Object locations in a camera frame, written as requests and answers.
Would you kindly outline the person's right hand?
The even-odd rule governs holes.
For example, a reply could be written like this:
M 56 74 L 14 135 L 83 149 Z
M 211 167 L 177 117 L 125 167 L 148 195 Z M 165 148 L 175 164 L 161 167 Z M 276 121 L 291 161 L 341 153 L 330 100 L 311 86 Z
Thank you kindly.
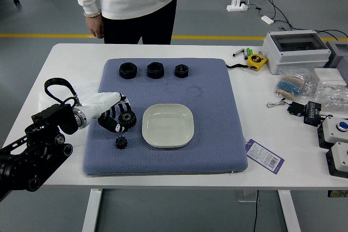
M 102 15 L 98 15 L 95 17 L 86 17 L 85 20 L 86 25 L 92 36 L 98 39 L 104 38 L 104 23 Z

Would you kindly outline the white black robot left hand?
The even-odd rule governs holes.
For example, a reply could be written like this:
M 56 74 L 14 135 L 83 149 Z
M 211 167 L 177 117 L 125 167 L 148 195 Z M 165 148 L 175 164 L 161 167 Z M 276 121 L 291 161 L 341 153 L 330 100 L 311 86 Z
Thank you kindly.
M 136 115 L 129 100 L 119 92 L 102 92 L 73 108 L 79 129 L 88 126 L 93 118 L 113 133 L 128 131 L 136 125 Z

